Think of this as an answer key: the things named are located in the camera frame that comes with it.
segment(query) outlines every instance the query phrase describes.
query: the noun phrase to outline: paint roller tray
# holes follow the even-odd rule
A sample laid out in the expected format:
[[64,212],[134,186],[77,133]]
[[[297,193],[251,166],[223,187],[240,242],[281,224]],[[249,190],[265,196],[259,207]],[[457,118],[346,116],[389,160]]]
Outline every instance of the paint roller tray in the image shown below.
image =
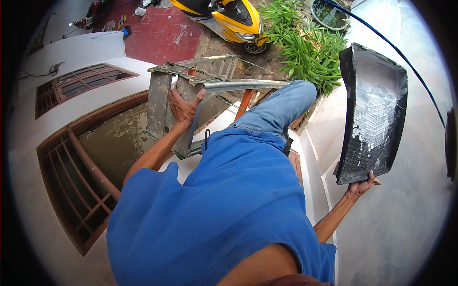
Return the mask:
[[352,43],[339,54],[347,88],[347,119],[337,184],[388,173],[398,152],[407,108],[407,71],[387,57]]

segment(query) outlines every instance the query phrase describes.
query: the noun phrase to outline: yellow scooter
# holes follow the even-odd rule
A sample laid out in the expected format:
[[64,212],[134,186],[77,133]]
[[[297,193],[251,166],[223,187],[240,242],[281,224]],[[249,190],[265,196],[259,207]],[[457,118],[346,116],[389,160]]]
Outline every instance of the yellow scooter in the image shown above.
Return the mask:
[[245,51],[262,54],[270,40],[261,17],[248,0],[170,0],[191,20],[202,23],[228,42],[244,43]]

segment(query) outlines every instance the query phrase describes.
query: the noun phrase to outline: blue jeans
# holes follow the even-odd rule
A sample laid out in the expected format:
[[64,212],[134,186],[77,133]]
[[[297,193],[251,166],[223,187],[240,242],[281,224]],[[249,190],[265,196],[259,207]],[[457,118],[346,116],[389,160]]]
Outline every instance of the blue jeans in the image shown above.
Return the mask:
[[272,134],[286,143],[283,129],[307,111],[315,98],[316,88],[312,83],[295,80],[242,114],[228,128]]

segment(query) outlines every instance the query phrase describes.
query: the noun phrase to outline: hand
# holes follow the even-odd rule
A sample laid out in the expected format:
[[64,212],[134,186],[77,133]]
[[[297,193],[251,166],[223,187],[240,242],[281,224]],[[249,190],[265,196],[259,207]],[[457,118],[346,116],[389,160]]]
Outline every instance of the hand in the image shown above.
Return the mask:
[[356,182],[356,183],[349,184],[347,193],[353,195],[353,197],[358,199],[368,189],[370,189],[372,187],[372,184],[374,183],[374,180],[375,180],[374,172],[371,170],[369,172],[369,179],[367,179],[365,181],[362,181],[362,182]]
[[202,89],[197,94],[195,100],[191,102],[186,102],[181,96],[178,94],[176,89],[171,89],[169,91],[169,106],[170,111],[176,118],[177,123],[182,123],[185,128],[191,125],[194,116],[196,115],[197,107],[202,99],[205,97],[207,91]]

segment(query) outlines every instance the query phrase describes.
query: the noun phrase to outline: man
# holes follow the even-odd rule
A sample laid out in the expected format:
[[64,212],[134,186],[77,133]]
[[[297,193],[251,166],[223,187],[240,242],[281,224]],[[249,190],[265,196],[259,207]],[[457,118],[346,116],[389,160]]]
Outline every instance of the man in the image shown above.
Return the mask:
[[185,102],[169,92],[173,128],[129,170],[107,241],[124,285],[321,285],[332,283],[336,248],[325,243],[374,181],[352,183],[314,227],[303,188],[282,152],[283,129],[316,97],[296,80],[244,113],[202,146],[181,185],[173,162],[157,172],[191,124],[205,90]]

